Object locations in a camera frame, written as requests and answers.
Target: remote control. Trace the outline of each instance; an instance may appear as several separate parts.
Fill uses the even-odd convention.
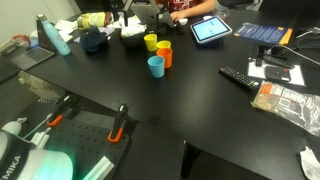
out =
[[[281,66],[289,69],[293,69],[294,65],[291,63],[288,63],[286,61],[274,58],[272,56],[263,56],[263,59],[266,63],[276,65],[276,66]]]
[[[220,68],[219,72],[226,75],[227,77],[231,78],[232,80],[238,82],[239,84],[249,88],[249,89],[256,89],[260,83],[255,80],[250,79],[248,76],[239,73],[236,70],[231,69],[230,67],[226,66],[224,68]]]

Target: yellow cup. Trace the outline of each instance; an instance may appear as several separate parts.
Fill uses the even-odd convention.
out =
[[[156,46],[158,49],[171,48],[171,42],[167,40],[162,40],[162,41],[159,41]]]
[[[148,51],[157,50],[157,35],[156,34],[148,34],[144,36],[144,41],[147,45]]]

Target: black chair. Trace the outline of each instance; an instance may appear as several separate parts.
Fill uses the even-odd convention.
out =
[[[255,0],[218,0],[218,2],[229,9],[245,10],[248,6],[258,5],[260,0],[258,2]]]

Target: blue cup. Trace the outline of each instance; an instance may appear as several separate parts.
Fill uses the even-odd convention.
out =
[[[148,59],[151,74],[155,78],[160,78],[164,75],[164,57],[152,56]]]

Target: person's arm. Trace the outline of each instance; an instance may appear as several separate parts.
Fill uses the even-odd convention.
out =
[[[182,11],[175,11],[170,14],[171,19],[173,21],[179,21],[179,19],[192,17],[192,16],[198,16],[201,14],[205,14],[208,12],[213,13],[213,9],[215,6],[216,0],[204,0],[203,3],[198,4],[195,7],[185,9]]]

